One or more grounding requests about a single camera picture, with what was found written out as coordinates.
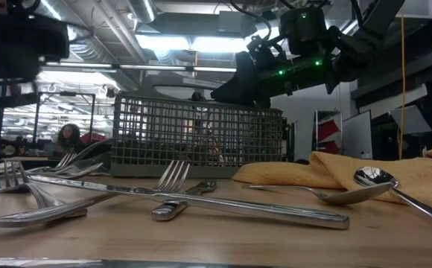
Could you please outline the long silver spoon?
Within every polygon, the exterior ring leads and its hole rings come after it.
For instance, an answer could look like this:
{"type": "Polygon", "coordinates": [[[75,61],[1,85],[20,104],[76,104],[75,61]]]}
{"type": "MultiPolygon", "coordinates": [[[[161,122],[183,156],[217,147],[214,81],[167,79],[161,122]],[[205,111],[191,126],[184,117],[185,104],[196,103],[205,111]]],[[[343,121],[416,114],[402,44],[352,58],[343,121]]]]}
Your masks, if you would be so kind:
{"type": "Polygon", "coordinates": [[[378,167],[361,167],[355,171],[354,181],[366,187],[388,184],[390,186],[388,192],[391,195],[432,220],[432,207],[398,190],[398,180],[390,173],[378,167]]]}

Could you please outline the red and white shelf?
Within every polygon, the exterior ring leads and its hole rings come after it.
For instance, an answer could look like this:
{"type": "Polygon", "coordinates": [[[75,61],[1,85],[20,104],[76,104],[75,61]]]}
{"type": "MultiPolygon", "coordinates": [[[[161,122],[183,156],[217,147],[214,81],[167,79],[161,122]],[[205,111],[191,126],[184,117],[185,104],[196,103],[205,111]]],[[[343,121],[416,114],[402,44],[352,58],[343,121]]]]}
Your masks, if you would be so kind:
{"type": "Polygon", "coordinates": [[[312,150],[331,154],[343,152],[343,118],[336,109],[316,110],[312,135],[312,150]]]}

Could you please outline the white board panel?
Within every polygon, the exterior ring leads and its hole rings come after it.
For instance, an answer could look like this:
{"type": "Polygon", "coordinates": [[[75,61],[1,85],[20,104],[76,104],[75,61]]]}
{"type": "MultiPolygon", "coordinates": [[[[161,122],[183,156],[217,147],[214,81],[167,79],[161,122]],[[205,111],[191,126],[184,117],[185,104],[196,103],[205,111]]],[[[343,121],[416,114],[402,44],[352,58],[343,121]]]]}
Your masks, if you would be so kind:
{"type": "Polygon", "coordinates": [[[344,154],[356,159],[372,159],[371,112],[347,118],[342,128],[344,154]]]}

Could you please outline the grey angled panel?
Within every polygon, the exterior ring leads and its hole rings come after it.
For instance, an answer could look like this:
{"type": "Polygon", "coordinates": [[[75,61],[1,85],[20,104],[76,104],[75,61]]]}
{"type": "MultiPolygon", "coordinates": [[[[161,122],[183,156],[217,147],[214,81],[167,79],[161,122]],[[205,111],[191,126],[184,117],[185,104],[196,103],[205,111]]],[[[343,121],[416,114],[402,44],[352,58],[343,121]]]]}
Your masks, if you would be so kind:
{"type": "Polygon", "coordinates": [[[418,135],[432,131],[416,105],[406,106],[404,108],[404,118],[401,118],[403,115],[402,108],[389,111],[389,115],[394,119],[399,128],[401,128],[402,124],[404,125],[404,134],[418,135]]]}

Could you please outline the person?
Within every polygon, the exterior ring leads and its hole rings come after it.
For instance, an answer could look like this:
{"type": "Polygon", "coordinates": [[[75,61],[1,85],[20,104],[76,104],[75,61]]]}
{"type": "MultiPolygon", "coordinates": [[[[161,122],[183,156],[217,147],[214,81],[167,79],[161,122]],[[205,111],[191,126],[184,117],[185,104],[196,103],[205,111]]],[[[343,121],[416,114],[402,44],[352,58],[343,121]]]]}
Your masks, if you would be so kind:
{"type": "Polygon", "coordinates": [[[55,151],[61,155],[79,153],[85,146],[80,139],[79,127],[75,124],[66,124],[58,133],[55,151]]]}

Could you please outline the ceiling light strip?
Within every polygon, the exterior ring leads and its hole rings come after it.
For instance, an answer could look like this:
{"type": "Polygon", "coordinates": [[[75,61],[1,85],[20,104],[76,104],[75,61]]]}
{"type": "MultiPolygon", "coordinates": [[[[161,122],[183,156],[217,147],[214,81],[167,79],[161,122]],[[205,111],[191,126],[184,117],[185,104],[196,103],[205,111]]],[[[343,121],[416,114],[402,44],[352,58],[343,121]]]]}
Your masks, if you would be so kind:
{"type": "Polygon", "coordinates": [[[117,63],[71,63],[48,62],[45,67],[53,68],[90,68],[102,70],[144,70],[144,71],[191,71],[191,72],[220,72],[220,73],[235,73],[235,68],[222,67],[206,67],[206,66],[164,66],[164,65],[136,65],[136,64],[117,64],[117,63]]]}

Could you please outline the silver fork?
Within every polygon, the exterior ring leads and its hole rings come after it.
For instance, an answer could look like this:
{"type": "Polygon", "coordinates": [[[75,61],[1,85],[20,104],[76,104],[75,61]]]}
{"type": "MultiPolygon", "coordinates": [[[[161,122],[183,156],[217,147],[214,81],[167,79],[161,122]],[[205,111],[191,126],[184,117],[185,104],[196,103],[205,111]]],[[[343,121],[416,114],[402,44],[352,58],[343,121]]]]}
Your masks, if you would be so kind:
{"type": "Polygon", "coordinates": [[[59,173],[64,171],[77,156],[76,153],[67,153],[55,167],[36,167],[26,172],[29,173],[59,173]]]}
{"type": "Polygon", "coordinates": [[[0,175],[0,194],[25,194],[30,193],[34,196],[38,208],[50,208],[57,205],[63,205],[64,202],[56,198],[54,195],[41,189],[37,185],[30,183],[30,180],[25,172],[20,161],[8,161],[6,162],[18,162],[19,170],[0,175]]]}
{"type": "MultiPolygon", "coordinates": [[[[153,190],[178,192],[187,177],[189,168],[190,164],[187,162],[177,161],[175,164],[171,163],[156,186],[153,187],[153,190]]],[[[82,217],[87,214],[87,208],[89,206],[116,196],[117,194],[112,193],[101,194],[74,202],[63,203],[61,205],[0,216],[0,228],[26,227],[59,220],[61,218],[82,217]]]]}

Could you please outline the yellow terry towel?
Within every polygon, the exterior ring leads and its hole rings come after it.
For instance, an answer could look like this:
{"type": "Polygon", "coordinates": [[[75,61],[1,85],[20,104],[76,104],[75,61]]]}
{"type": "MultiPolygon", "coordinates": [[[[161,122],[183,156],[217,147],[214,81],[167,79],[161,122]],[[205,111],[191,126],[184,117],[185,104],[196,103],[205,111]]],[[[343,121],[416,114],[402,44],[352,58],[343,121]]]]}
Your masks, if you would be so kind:
{"type": "Polygon", "coordinates": [[[307,165],[256,162],[242,166],[234,181],[257,185],[297,185],[310,188],[355,190],[356,170],[380,168],[398,180],[400,191],[432,207],[432,150],[414,159],[378,161],[314,152],[307,165]]]}

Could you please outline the grey mesh silverware basket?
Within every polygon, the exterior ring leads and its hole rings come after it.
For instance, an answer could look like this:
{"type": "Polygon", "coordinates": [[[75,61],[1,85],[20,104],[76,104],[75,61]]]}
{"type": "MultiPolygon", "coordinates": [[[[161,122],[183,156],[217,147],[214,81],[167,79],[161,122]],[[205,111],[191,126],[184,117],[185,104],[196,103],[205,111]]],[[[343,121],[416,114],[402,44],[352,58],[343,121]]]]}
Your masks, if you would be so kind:
{"type": "Polygon", "coordinates": [[[158,177],[172,162],[195,178],[230,178],[253,162],[280,162],[286,120],[259,109],[189,98],[137,93],[115,98],[111,174],[158,177]]]}

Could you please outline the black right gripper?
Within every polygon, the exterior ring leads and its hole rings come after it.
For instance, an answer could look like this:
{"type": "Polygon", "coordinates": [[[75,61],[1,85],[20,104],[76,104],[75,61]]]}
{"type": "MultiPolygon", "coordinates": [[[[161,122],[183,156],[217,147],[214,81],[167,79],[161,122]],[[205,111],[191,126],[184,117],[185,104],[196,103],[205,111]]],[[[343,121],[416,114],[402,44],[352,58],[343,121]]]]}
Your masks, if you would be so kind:
{"type": "Polygon", "coordinates": [[[270,108],[270,98],[323,84],[327,93],[334,91],[331,57],[315,52],[292,59],[278,44],[281,36],[265,40],[252,36],[246,51],[235,54],[236,72],[211,97],[221,103],[253,106],[251,95],[260,108],[270,108]]]}

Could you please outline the silver ceiling duct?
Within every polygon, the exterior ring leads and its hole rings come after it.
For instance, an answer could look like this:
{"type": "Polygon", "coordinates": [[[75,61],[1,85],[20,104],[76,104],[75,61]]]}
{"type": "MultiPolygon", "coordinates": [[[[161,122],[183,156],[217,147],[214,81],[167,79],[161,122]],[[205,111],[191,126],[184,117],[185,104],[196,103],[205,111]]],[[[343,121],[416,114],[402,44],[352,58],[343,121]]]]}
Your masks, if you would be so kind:
{"type": "Polygon", "coordinates": [[[152,0],[127,0],[129,9],[140,23],[150,23],[157,16],[156,5],[152,0]]]}

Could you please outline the short silver spoon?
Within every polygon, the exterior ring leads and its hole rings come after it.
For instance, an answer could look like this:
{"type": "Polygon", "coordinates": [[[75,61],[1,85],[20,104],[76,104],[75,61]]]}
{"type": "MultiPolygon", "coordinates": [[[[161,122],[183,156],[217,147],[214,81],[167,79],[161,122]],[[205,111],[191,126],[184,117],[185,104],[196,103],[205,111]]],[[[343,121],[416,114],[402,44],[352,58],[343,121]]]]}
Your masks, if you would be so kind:
{"type": "Polygon", "coordinates": [[[385,182],[379,185],[371,185],[357,190],[344,191],[336,194],[324,194],[322,191],[316,190],[315,188],[295,185],[242,185],[242,188],[256,190],[300,189],[311,192],[320,201],[329,205],[353,205],[374,199],[384,194],[392,188],[392,184],[390,182],[385,182]]]}

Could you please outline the white ceiling box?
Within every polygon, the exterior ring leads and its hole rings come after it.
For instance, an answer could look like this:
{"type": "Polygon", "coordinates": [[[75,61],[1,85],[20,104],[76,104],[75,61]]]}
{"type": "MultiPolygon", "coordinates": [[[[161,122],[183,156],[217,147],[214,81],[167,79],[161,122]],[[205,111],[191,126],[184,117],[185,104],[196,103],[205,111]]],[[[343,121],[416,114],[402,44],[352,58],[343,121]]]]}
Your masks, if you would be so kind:
{"type": "Polygon", "coordinates": [[[405,0],[397,17],[432,19],[432,0],[405,0]]]}

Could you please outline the grey checked dish towel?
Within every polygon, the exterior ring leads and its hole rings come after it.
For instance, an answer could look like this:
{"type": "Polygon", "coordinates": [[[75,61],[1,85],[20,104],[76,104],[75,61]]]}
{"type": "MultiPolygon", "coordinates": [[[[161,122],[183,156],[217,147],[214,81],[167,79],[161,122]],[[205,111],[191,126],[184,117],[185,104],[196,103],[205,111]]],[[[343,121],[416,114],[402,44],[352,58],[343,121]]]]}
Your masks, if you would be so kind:
{"type": "Polygon", "coordinates": [[[93,165],[101,164],[96,170],[97,173],[109,173],[111,170],[111,147],[114,138],[99,141],[91,144],[82,150],[71,160],[71,163],[61,171],[61,173],[74,173],[93,165]]]}

